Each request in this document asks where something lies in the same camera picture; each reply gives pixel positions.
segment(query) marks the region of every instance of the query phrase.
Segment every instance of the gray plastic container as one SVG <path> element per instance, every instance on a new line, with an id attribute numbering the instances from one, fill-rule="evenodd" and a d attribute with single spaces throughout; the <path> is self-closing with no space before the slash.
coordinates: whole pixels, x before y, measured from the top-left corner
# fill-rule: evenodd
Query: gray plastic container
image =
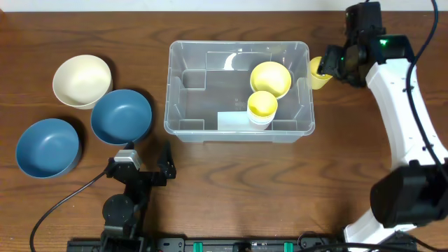
<path id="1" fill-rule="evenodd" d="M 291 89 L 263 131 L 218 130 L 218 112 L 246 111 L 252 70 L 283 64 Z M 169 48 L 164 128 L 184 142 L 293 143 L 314 131 L 309 49 L 303 42 L 176 41 Z"/>

